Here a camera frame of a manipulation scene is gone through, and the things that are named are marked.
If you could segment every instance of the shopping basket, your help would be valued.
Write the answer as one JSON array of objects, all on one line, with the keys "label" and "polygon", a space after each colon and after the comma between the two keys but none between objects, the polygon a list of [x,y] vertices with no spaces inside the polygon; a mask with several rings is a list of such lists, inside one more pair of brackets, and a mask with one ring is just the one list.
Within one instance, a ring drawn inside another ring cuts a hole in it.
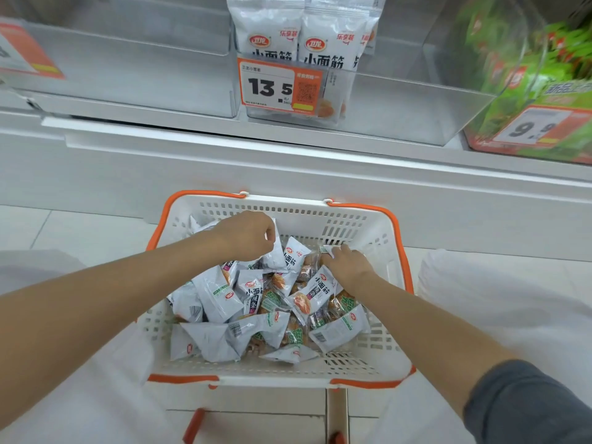
[{"label": "shopping basket", "polygon": [[[366,255],[380,276],[413,292],[396,217],[385,208],[369,205],[246,192],[182,191],[167,200],[146,249],[186,238],[190,215],[206,224],[245,210],[262,211],[276,218],[283,238],[294,236],[305,245],[348,243]],[[371,334],[359,335],[343,348],[295,366],[270,362],[254,353],[229,363],[209,363],[200,356],[170,361],[173,319],[166,299],[138,319],[156,352],[154,373],[149,378],[154,382],[208,382],[210,387],[393,388],[414,372],[410,360],[370,312]]]}]

